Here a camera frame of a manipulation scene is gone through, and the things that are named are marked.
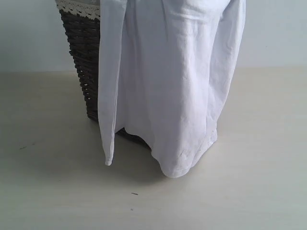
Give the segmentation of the white t-shirt with red lettering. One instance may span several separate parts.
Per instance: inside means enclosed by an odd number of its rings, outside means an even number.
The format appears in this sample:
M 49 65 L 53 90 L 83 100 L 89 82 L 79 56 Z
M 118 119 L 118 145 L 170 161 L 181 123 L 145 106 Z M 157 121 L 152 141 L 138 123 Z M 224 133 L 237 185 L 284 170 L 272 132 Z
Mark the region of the white t-shirt with red lettering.
M 236 67 L 243 0 L 100 2 L 98 119 L 106 165 L 115 134 L 141 137 L 164 175 L 185 175 L 217 139 Z

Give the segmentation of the brown wicker basket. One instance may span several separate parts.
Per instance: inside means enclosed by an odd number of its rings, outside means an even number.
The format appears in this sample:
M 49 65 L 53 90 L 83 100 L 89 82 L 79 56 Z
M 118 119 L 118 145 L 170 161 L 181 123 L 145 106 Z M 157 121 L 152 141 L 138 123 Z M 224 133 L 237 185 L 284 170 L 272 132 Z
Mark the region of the brown wicker basket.
M 155 138 L 150 119 L 153 100 L 150 79 L 144 77 L 143 50 L 135 10 L 128 6 L 101 29 L 100 17 L 81 16 L 65 7 L 60 10 L 70 54 L 79 77 L 86 103 L 87 116 L 98 121 L 98 85 L 115 96 L 115 133 L 148 149 Z

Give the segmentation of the white lace basket liner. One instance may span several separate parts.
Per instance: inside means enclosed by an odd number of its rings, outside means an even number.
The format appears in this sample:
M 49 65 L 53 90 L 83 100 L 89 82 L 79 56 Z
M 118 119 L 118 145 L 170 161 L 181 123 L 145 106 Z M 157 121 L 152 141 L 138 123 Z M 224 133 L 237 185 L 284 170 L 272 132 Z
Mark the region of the white lace basket liner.
M 73 14 L 90 14 L 100 13 L 99 0 L 55 0 L 59 10 Z

